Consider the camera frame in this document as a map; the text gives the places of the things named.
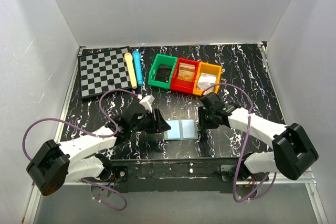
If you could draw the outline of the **mint green card holder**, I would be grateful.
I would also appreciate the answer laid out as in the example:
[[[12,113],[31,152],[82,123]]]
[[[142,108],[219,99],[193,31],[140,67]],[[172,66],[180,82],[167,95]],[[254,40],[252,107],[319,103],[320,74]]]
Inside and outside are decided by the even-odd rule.
[[[195,120],[168,120],[167,123],[171,129],[164,132],[166,141],[198,139],[198,128]]]

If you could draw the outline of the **gold striped credit card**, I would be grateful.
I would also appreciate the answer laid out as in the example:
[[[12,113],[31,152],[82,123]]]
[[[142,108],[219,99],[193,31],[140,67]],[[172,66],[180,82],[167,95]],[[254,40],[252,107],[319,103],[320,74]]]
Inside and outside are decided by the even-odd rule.
[[[194,80],[194,71],[182,70],[180,69],[177,74],[177,78],[181,81],[193,82]]]

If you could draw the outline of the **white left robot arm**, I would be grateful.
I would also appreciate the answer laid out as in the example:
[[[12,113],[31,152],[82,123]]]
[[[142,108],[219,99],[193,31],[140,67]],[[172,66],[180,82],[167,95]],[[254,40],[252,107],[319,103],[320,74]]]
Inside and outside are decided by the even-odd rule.
[[[62,143],[48,140],[41,146],[26,171],[42,195],[51,195],[64,183],[82,178],[109,181],[117,171],[101,151],[128,140],[133,132],[159,134],[171,129],[159,109],[126,112],[116,116],[114,121],[91,135]]]

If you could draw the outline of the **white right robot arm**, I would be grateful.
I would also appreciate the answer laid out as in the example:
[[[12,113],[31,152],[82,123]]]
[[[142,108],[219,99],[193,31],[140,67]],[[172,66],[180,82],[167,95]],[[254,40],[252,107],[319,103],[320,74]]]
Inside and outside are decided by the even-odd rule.
[[[202,96],[201,103],[198,107],[201,130],[224,125],[248,133],[271,148],[270,152],[249,153],[242,158],[236,166],[242,180],[251,180],[259,173],[280,173],[297,180],[319,159],[306,131],[297,123],[287,126],[249,114],[234,103],[224,103],[214,92]]]

